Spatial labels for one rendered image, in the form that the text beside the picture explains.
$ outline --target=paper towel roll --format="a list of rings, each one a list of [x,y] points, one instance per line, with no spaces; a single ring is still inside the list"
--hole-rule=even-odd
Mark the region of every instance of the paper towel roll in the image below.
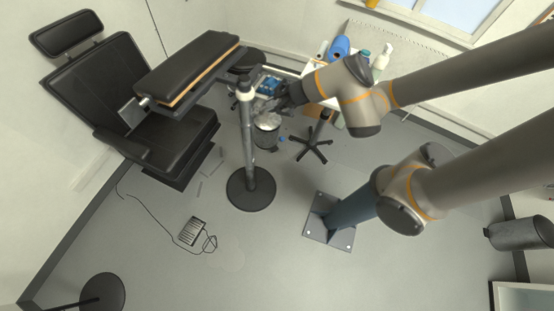
[[[327,51],[328,47],[329,47],[329,41],[325,40],[324,42],[321,42],[321,45],[319,45],[318,51],[315,52],[315,59],[317,60],[323,59],[323,56],[325,55],[325,52]]]
[[[349,49],[350,39],[344,34],[340,34],[335,37],[335,40],[332,41],[331,47],[329,47],[329,52],[327,53],[327,58],[331,63],[336,62],[337,60],[347,56]]]

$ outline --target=bottle cap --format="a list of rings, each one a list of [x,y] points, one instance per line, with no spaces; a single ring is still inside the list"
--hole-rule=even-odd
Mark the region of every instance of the bottle cap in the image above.
[[[386,54],[390,55],[390,53],[393,52],[393,46],[390,45],[390,43],[387,42],[385,45],[385,49],[383,50]]]

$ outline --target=window frame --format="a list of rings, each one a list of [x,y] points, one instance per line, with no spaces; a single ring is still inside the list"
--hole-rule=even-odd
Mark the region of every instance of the window frame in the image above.
[[[512,4],[513,0],[501,0],[498,6],[490,12],[490,14],[481,22],[479,27],[473,33],[466,33],[465,31],[458,29],[454,26],[435,20],[433,17],[420,13],[421,8],[425,4],[426,0],[417,0],[413,9],[408,9],[401,5],[381,0],[377,4],[375,9],[365,6],[363,0],[341,0],[342,2],[354,4],[358,7],[364,7],[368,10],[381,13],[393,17],[397,20],[404,21],[408,24],[412,24],[426,31],[434,33],[440,37],[444,37],[458,45],[473,49],[473,45],[479,38],[485,33],[485,31],[495,22],[496,19]]]

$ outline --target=window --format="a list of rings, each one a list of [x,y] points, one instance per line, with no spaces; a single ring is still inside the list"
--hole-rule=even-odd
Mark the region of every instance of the window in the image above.
[[[341,0],[365,7],[364,1]],[[369,9],[472,49],[513,0],[380,0]]]

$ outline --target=window sill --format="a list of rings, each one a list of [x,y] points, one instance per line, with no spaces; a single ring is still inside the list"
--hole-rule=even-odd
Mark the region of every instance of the window sill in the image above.
[[[453,42],[453,43],[455,43],[459,46],[462,46],[463,48],[466,48],[468,50],[472,50],[472,49],[475,48],[475,46],[473,44],[469,43],[469,42],[466,42],[466,41],[464,41],[460,38],[454,37],[454,36],[450,35],[449,33],[445,33],[444,31],[442,31],[440,29],[436,29],[436,28],[431,27],[427,24],[421,23],[417,20],[413,20],[413,19],[411,19],[407,16],[404,16],[402,14],[398,14],[396,12],[386,10],[382,7],[376,7],[375,9],[371,9],[370,7],[366,7],[364,1],[362,1],[362,0],[341,0],[341,2],[348,3],[350,5],[357,6],[357,7],[362,7],[364,9],[369,10],[369,11],[374,11],[374,12],[382,14],[382,15],[387,15],[387,16],[395,18],[396,20],[401,20],[404,23],[407,23],[407,24],[416,26],[417,28],[423,29],[428,33],[432,33],[432,34],[437,35],[439,37],[445,38],[446,40],[448,40],[450,42]]]

